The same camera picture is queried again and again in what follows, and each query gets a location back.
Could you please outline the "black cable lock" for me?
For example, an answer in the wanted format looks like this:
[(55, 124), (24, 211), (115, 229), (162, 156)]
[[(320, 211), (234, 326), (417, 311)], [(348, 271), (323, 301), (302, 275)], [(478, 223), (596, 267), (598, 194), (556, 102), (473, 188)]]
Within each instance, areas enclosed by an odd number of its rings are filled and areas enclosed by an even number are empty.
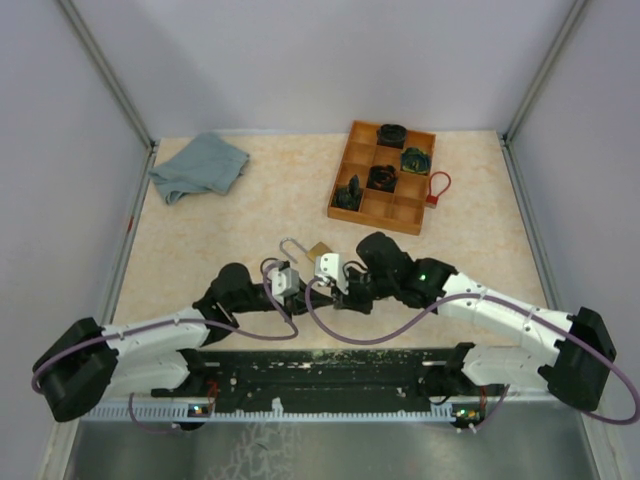
[(267, 257), (260, 263), (260, 273), (263, 278), (271, 280), (285, 265), (286, 262), (281, 259)]

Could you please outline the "brass padlock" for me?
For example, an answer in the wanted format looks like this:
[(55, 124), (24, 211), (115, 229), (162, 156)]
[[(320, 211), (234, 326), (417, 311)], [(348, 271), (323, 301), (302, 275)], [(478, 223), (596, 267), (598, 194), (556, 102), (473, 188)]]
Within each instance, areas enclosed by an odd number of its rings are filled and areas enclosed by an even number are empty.
[(279, 250), (293, 264), (297, 264), (297, 257), (290, 252), (289, 247), (293, 246), (296, 250), (300, 251), (305, 257), (317, 264), (321, 261), (321, 258), (333, 252), (333, 250), (323, 242), (316, 243), (313, 247), (307, 248), (303, 246), (298, 240), (293, 237), (285, 237), (279, 242)]

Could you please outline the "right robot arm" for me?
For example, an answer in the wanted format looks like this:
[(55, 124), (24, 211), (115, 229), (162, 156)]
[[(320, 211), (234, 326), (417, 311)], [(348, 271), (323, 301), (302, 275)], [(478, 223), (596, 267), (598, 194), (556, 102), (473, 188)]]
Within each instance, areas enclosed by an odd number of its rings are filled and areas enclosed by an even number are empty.
[(409, 308), (492, 330), (508, 346), (465, 344), (447, 370), (448, 387), (461, 396), (479, 386), (504, 384), (545, 389), (566, 405), (597, 409), (616, 350), (599, 313), (550, 310), (515, 300), (434, 258), (412, 259), (381, 232), (356, 247), (363, 271), (337, 253), (316, 260), (340, 309), (368, 314), (376, 300), (393, 297)]

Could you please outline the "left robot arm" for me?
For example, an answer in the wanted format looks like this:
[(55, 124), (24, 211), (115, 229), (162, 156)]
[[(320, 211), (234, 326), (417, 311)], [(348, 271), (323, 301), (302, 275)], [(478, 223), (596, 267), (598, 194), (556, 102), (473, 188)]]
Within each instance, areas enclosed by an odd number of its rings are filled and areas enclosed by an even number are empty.
[[(287, 262), (274, 261), (259, 283), (241, 263), (225, 265), (204, 296), (164, 317), (101, 326), (92, 317), (72, 324), (32, 367), (32, 389), (56, 421), (75, 420), (101, 401), (133, 394), (194, 397), (208, 384), (198, 352), (235, 334), (266, 341), (298, 337), (294, 317), (333, 298), (308, 290)], [(279, 313), (290, 331), (281, 336), (242, 329), (238, 313)]]

